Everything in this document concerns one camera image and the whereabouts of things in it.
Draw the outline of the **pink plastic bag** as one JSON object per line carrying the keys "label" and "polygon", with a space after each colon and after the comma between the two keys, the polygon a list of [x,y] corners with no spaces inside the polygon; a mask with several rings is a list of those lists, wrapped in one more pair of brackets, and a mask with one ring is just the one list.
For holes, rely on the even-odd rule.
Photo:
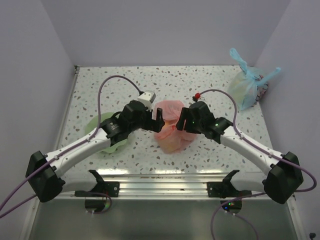
{"label": "pink plastic bag", "polygon": [[158,102],[154,110],[162,109],[164,126],[154,138],[165,154],[178,153],[186,149],[197,137],[194,133],[177,130],[176,124],[185,105],[179,100],[163,100]]}

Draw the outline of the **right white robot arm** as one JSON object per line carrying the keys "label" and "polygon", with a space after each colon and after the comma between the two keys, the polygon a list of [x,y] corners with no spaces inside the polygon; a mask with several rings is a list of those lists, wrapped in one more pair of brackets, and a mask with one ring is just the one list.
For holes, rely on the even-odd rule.
{"label": "right white robot arm", "polygon": [[273,201],[284,204],[303,183],[298,157],[266,147],[246,134],[236,131],[224,117],[216,118],[203,101],[183,107],[176,124],[179,131],[203,134],[207,139],[228,147],[259,168],[259,172],[232,170],[221,182],[208,182],[208,196],[240,197],[252,192],[265,193]]}

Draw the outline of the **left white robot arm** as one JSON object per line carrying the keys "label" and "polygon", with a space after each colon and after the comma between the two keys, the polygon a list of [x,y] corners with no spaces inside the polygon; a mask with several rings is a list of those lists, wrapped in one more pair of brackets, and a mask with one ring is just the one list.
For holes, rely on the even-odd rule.
{"label": "left white robot arm", "polygon": [[64,192],[104,196],[108,192],[107,183],[96,170],[88,170],[84,176],[66,173],[86,158],[127,139],[138,129],[158,133],[164,125],[161,108],[152,112],[142,102],[132,100],[122,111],[99,122],[94,130],[79,140],[47,154],[40,151],[32,154],[26,179],[42,203]]}

